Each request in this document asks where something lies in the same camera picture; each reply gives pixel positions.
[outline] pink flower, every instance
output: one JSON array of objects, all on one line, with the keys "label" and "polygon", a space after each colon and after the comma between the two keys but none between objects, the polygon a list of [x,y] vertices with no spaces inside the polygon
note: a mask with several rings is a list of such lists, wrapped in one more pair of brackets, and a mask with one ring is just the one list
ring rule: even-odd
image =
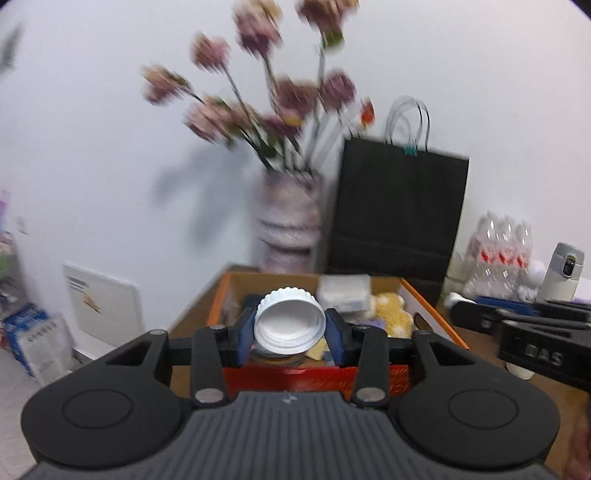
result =
[{"label": "pink flower", "polygon": [[278,138],[294,138],[300,133],[298,126],[286,123],[284,117],[277,113],[271,113],[262,117],[261,125],[267,133],[275,135]]},{"label": "pink flower", "polygon": [[341,31],[345,15],[358,6],[358,0],[302,0],[297,12],[322,33],[335,33]]},{"label": "pink flower", "polygon": [[144,78],[149,84],[144,90],[144,97],[154,105],[164,103],[173,96],[180,97],[182,87],[189,85],[181,76],[160,66],[144,67]]},{"label": "pink flower", "polygon": [[230,46],[223,38],[210,40],[203,34],[198,34],[193,43],[193,63],[206,70],[223,70]]},{"label": "pink flower", "polygon": [[355,100],[355,85],[342,70],[334,70],[320,86],[320,101],[325,110],[340,110]]},{"label": "pink flower", "polygon": [[185,124],[208,142],[215,141],[218,134],[230,138],[232,111],[223,102],[209,97],[205,103],[196,103],[193,106]]},{"label": "pink flower", "polygon": [[305,118],[314,109],[316,93],[317,88],[311,83],[279,80],[275,88],[275,108],[278,111],[294,110],[301,118]]},{"label": "pink flower", "polygon": [[266,57],[273,45],[281,44],[277,25],[269,15],[245,10],[235,15],[235,21],[242,48],[254,56]]}]

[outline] yellow plush toy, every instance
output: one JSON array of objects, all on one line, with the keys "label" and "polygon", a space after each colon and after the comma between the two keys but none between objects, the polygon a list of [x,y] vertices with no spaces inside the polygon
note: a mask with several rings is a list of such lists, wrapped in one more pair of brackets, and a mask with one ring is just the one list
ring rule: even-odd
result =
[{"label": "yellow plush toy", "polygon": [[375,317],[382,319],[389,337],[410,338],[413,317],[404,311],[404,299],[395,293],[374,296]]}]

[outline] flower stem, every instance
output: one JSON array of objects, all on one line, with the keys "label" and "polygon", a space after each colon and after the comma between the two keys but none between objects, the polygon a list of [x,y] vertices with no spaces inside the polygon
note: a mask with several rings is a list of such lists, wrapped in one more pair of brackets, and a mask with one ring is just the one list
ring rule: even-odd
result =
[{"label": "flower stem", "polygon": [[306,151],[306,156],[304,157],[304,170],[310,169],[310,162],[312,152],[316,146],[316,142],[318,140],[318,136],[320,133],[320,117],[318,114],[318,109],[320,106],[320,87],[322,85],[322,80],[324,79],[324,66],[326,64],[326,54],[324,52],[324,47],[320,46],[320,57],[318,59],[318,90],[316,91],[316,103],[314,104],[314,130],[312,130],[312,138],[310,140],[310,145],[308,146],[308,150]]},{"label": "flower stem", "polygon": [[185,92],[186,94],[188,94],[188,95],[192,96],[193,98],[196,98],[196,99],[197,99],[197,100],[199,100],[201,103],[205,103],[205,102],[203,101],[203,99],[202,99],[202,98],[200,98],[200,97],[198,97],[197,95],[195,95],[195,93],[194,93],[194,92],[193,92],[193,91],[192,91],[190,88],[186,88],[186,87],[185,87],[185,88],[183,89],[183,92]]},{"label": "flower stem", "polygon": [[269,161],[259,152],[256,144],[252,141],[252,139],[246,134],[246,132],[241,132],[239,134],[240,138],[242,138],[247,144],[249,144],[252,149],[256,152],[256,156],[261,160],[262,164],[265,166],[267,170],[275,170],[273,166],[269,163]]},{"label": "flower stem", "polygon": [[271,59],[267,55],[265,55],[262,58],[262,61],[265,64],[265,75],[267,77],[267,88],[269,89],[269,97],[271,98],[271,101],[273,101],[273,97],[275,96],[275,88],[277,87],[277,81],[275,80],[275,75],[273,75]]},{"label": "flower stem", "polygon": [[246,114],[246,118],[248,118],[248,121],[250,123],[252,123],[251,114],[248,112],[248,108],[246,108],[246,104],[242,100],[242,97],[240,96],[240,92],[238,92],[238,87],[236,86],[236,83],[234,83],[234,79],[230,75],[230,72],[228,71],[228,68],[225,65],[223,66],[223,71],[226,74],[226,76],[228,77],[228,80],[230,81],[230,85],[232,87],[232,90],[234,92],[234,95],[236,95],[236,98],[238,99],[238,102],[240,103],[240,106],[244,110],[244,113]]},{"label": "flower stem", "polygon": [[343,132],[343,130],[348,127],[353,121],[355,121],[355,115],[359,112],[359,105],[354,104],[349,111],[345,118],[340,118],[339,121],[336,122],[332,132],[329,133],[328,137],[326,138],[326,142],[324,143],[323,148],[320,150],[320,154],[318,158],[320,159],[320,163],[317,165],[317,168],[324,164],[326,157],[329,155],[332,148],[335,146],[337,137]]}]

